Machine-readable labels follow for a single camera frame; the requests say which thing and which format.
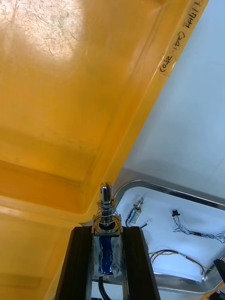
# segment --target handwritten label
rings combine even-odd
[[[195,27],[200,14],[204,8],[204,0],[193,1],[191,9],[184,17],[184,23],[179,27],[177,34],[174,36],[171,46],[164,55],[160,65],[159,71],[162,75],[169,76],[177,62],[177,59],[187,42],[192,29]]]

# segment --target black aluminum profile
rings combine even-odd
[[[214,261],[214,264],[215,264],[223,282],[225,283],[225,262],[222,261],[221,259],[216,259]]]
[[[123,287],[124,300],[160,300],[158,287],[147,245],[139,227],[123,227],[123,249],[127,289]]]
[[[55,300],[91,299],[91,226],[75,227],[70,235]]]

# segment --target white wall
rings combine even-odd
[[[210,0],[125,168],[225,197],[225,0]]]

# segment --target black cable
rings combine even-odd
[[[104,286],[103,286],[103,277],[99,277],[99,279],[98,279],[98,288],[99,288],[99,291],[100,291],[100,293],[102,295],[103,300],[111,300],[109,298],[109,296],[106,294],[106,291],[104,289]]]

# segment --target white surface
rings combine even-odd
[[[180,222],[187,229],[201,233],[218,233],[225,231],[225,211],[144,187],[134,187],[123,195],[117,206],[123,226],[126,226],[125,221],[132,205],[140,197],[145,199],[136,225],[142,226],[149,220],[148,225],[143,228],[149,252],[172,249],[190,256],[206,267],[210,267],[225,252],[225,244],[218,240],[174,232],[177,226],[172,217],[172,211],[178,210]],[[202,280],[201,268],[180,255],[159,256],[153,269],[156,273]]]
[[[225,1],[210,0],[125,167],[225,197]]]

